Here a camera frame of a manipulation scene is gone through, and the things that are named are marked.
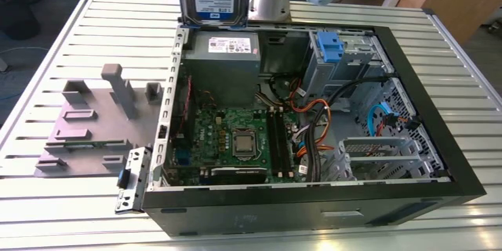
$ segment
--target white cable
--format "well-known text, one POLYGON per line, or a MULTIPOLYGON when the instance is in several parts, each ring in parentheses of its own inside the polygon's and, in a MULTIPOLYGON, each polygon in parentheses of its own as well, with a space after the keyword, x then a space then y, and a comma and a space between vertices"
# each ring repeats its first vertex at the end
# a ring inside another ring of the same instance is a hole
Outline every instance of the white cable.
MULTIPOLYGON (((317 126, 325 126, 327 124, 327 121, 323 122, 323 123, 317 123, 317 126)), ((292 141, 293 142, 299 142, 300 140, 297 139, 299 138, 299 135, 308 129, 308 125, 305 125, 303 128, 299 129, 299 131, 296 131, 296 133, 292 135, 292 141)))
POLYGON ((0 54, 3 54, 6 52, 14 51, 14 50, 20 50, 20 49, 40 49, 40 50, 48 51, 48 49, 44 48, 44 47, 14 47, 14 48, 10 48, 7 50, 0 51, 0 54))
POLYGON ((308 129, 308 125, 305 125, 303 128, 300 128, 296 133, 292 135, 292 141, 297 141, 297 138, 299 138, 299 135, 301 134, 301 132, 304 132, 305 130, 308 129))
POLYGON ((256 151, 258 152, 258 154, 257 154, 256 158, 252 159, 252 161, 257 160, 258 157, 261 157, 261 151, 260 151, 260 149, 258 149, 257 144, 256 144, 256 151))

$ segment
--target slotted aluminum table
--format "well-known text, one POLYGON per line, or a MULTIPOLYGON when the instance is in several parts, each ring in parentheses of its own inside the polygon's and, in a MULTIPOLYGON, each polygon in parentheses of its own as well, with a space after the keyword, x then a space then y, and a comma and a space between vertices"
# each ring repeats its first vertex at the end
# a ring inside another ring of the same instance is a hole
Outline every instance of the slotted aluminum table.
POLYGON ((437 19, 417 9, 312 6, 292 19, 391 28, 487 195, 400 226, 170 239, 145 214, 113 215, 116 178, 37 179, 37 156, 68 79, 102 85, 120 63, 132 86, 162 82, 177 0, 80 0, 0 131, 0 248, 68 246, 165 250, 491 250, 502 248, 502 103, 437 19))

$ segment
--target blue cable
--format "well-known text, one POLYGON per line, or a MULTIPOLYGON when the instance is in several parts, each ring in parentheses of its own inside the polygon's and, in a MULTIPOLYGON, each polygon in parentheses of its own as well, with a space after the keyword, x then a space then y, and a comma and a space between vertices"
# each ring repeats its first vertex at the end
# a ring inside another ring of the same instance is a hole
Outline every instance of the blue cable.
POLYGON ((392 109, 388 107, 388 104, 385 102, 381 102, 380 104, 376 104, 376 105, 373 105, 369 108, 368 118, 367 118, 367 121, 365 121, 365 123, 368 124, 369 136, 375 136, 375 130, 373 130, 373 113, 375 113, 376 108, 381 109, 385 115, 388 115, 389 113, 393 113, 392 109))
POLYGON ((20 96, 21 94, 22 94, 22 92, 21 92, 21 93, 17 93, 17 94, 13 94, 13 95, 10 95, 10 96, 1 97, 0 100, 7 100, 7 99, 10 99, 10 98, 13 98, 13 97, 16 97, 16 96, 20 96))

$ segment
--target orange wire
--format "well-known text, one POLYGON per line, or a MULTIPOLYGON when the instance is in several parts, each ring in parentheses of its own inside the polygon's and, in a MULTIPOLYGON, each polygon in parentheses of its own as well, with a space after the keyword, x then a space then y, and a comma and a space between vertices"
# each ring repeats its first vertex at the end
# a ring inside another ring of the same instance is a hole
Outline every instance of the orange wire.
MULTIPOLYGON (((333 150, 335 147, 327 145, 317 145, 317 150, 333 150)), ((301 149, 296 152, 296 157, 303 156, 307 153, 307 148, 301 147, 301 149)))

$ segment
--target ventilation grille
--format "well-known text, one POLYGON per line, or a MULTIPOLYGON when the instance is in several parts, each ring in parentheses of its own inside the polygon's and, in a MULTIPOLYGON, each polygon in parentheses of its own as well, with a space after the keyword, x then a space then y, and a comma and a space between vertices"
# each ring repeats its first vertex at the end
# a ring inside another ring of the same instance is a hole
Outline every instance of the ventilation grille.
MULTIPOLYGON (((397 88, 395 87, 392 82, 388 82, 385 85, 381 85, 381 91, 379 92, 379 94, 376 95, 373 99, 375 101, 385 101, 392 111, 397 112, 403 118, 409 117, 409 112, 405 109, 404 101, 401 100, 397 88)), ((368 125, 365 123, 365 115, 367 115, 367 112, 360 113, 360 116, 356 119, 356 122, 360 125, 363 134, 365 136, 369 136, 368 125)), ((379 111, 373 119, 373 125, 377 125, 380 123, 381 118, 383 118, 383 114, 379 111)), ((435 154, 435 151, 431 150, 432 144, 419 132, 419 129, 421 126, 415 130, 408 130, 404 128, 404 125, 405 125, 405 122, 403 122, 401 120, 397 120, 395 127, 391 127, 391 126, 384 127, 381 135, 383 136, 408 136, 409 138, 412 138, 420 144, 419 155, 431 157, 428 159, 428 162, 432 166, 432 169, 433 170, 443 169, 441 162, 435 154)))

